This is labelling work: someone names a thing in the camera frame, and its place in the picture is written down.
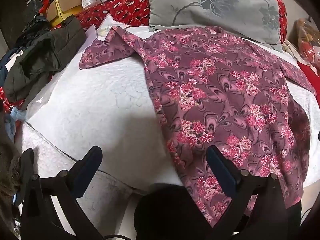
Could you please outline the red cloth at bedside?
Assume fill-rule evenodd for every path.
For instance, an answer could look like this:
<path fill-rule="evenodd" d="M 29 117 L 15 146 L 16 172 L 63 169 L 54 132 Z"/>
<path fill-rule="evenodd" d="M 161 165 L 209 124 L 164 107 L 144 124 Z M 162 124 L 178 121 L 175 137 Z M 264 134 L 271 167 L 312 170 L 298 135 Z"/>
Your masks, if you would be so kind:
<path fill-rule="evenodd" d="M 316 91 L 316 100 L 318 104 L 320 104 L 320 82 L 319 82 L 319 77 L 312 71 L 312 69 L 301 62 L 297 62 L 299 65 L 300 69 L 304 72 L 306 75 L 308 81 L 311 83 L 312 87 Z"/>

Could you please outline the dark olive jacket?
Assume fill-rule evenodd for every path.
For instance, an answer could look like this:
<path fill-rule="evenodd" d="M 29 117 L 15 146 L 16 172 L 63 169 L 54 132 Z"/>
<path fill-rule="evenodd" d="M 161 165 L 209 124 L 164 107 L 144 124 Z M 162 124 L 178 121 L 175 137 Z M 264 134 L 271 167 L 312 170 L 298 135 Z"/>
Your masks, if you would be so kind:
<path fill-rule="evenodd" d="M 22 108 L 26 108 L 48 83 L 49 75 L 63 70 L 85 40 L 85 31 L 73 15 L 61 27 L 41 35 L 10 68 L 3 85 L 8 101 L 23 100 Z"/>

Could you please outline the red patterned blanket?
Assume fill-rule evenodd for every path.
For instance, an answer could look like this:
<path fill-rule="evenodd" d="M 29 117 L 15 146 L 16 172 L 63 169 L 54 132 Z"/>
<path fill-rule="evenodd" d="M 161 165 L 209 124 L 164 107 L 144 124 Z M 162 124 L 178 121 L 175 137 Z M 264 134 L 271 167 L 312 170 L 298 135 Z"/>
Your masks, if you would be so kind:
<path fill-rule="evenodd" d="M 280 41 L 287 36 L 287 11 L 282 0 L 276 0 L 279 7 Z M 110 14 L 114 20 L 133 27 L 147 26 L 150 19 L 149 0 L 111 0 L 94 5 L 76 14 L 84 30 L 95 25 L 99 27 L 104 18 Z"/>

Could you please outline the purple pink floral shirt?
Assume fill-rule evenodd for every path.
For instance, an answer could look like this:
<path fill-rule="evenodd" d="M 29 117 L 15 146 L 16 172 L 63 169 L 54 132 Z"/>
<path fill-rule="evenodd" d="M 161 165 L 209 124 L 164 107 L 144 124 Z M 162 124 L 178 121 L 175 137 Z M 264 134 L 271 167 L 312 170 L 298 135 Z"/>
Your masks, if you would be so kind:
<path fill-rule="evenodd" d="M 178 175 L 210 225 L 231 199 L 205 155 L 216 146 L 254 176 L 275 174 L 286 207 L 303 196 L 310 122 L 287 86 L 313 91 L 305 74 L 269 51 L 219 27 L 165 29 L 143 39 L 113 27 L 83 53 L 80 69 L 137 53 Z"/>

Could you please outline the white paper sheet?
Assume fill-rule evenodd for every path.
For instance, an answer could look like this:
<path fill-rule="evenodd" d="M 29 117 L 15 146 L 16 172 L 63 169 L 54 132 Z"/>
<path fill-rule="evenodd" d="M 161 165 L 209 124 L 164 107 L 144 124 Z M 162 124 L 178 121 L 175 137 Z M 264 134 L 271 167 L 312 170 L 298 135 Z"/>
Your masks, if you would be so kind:
<path fill-rule="evenodd" d="M 116 21 L 111 14 L 107 14 L 99 27 L 92 25 L 87 31 L 85 31 L 87 42 L 93 42 L 96 39 L 103 41 L 112 27 L 128 28 L 130 26 Z"/>

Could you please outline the doll in plastic bag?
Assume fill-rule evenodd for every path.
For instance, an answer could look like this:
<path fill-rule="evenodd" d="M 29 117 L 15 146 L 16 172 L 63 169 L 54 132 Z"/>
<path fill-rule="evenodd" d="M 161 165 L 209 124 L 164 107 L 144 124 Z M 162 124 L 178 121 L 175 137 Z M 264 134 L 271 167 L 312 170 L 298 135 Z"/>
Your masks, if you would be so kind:
<path fill-rule="evenodd" d="M 296 28 L 301 56 L 319 70 L 319 30 L 303 18 L 296 21 Z"/>

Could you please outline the grey floral pillow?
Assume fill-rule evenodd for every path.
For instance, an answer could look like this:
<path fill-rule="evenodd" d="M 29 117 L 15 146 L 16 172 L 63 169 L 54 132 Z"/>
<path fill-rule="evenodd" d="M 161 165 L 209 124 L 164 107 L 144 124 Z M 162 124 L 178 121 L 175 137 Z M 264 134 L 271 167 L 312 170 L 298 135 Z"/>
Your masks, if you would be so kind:
<path fill-rule="evenodd" d="M 218 26 L 281 51 L 276 0 L 149 0 L 153 29 Z"/>

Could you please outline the yellow cardboard box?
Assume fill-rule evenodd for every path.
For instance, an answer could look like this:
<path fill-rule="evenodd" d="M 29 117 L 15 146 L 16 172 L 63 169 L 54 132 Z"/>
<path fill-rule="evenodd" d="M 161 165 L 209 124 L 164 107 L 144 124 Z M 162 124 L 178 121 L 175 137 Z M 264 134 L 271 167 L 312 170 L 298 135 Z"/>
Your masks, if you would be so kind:
<path fill-rule="evenodd" d="M 71 15 L 76 15 L 83 10 L 81 0 L 54 0 L 48 7 L 46 19 L 57 26 Z"/>

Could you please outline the white quilted bedspread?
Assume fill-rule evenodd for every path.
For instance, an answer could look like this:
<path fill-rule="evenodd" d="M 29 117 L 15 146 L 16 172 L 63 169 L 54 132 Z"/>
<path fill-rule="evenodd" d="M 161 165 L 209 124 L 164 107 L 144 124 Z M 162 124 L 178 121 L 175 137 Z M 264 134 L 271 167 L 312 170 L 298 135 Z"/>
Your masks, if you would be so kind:
<path fill-rule="evenodd" d="M 122 29 L 143 39 L 159 32 L 146 27 Z M 71 168 L 93 146 L 101 148 L 103 160 L 78 203 L 102 235 L 118 231 L 134 194 L 151 199 L 147 222 L 168 211 L 166 221 L 176 227 L 185 223 L 192 209 L 206 226 L 214 226 L 200 212 L 172 161 L 149 95 L 143 60 L 133 53 L 80 69 L 82 55 L 93 42 L 86 38 L 67 67 L 28 105 L 18 145 L 34 150 L 41 178 Z M 287 53 L 260 47 L 300 69 Z M 319 104 L 314 88 L 309 91 L 292 80 L 287 80 L 287 86 L 310 122 L 309 165 L 300 204 L 307 197 L 306 188 L 319 183 Z"/>

